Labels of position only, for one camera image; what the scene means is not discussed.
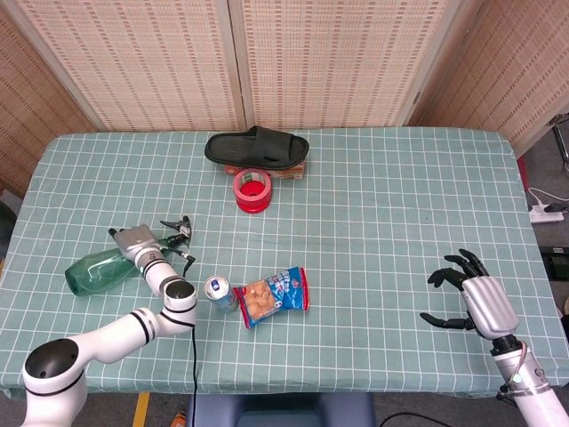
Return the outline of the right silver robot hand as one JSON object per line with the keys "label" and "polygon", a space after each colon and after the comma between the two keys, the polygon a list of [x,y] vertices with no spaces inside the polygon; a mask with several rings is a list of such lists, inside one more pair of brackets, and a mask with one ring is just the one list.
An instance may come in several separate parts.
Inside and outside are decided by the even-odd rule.
{"label": "right silver robot hand", "polygon": [[444,282],[456,288],[466,303],[466,318],[441,319],[426,312],[421,318],[430,325],[444,329],[473,330],[489,341],[513,335],[520,321],[499,279],[491,276],[473,253],[460,249],[445,260],[458,265],[434,271],[428,282],[439,288]]}

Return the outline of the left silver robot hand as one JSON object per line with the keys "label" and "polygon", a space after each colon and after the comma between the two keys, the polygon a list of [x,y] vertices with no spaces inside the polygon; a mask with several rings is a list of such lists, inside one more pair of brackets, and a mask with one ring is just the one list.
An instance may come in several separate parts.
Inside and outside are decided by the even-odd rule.
{"label": "left silver robot hand", "polygon": [[135,262],[139,253],[146,249],[159,250],[160,244],[149,226],[141,224],[128,229],[108,229],[122,256],[130,262]]}

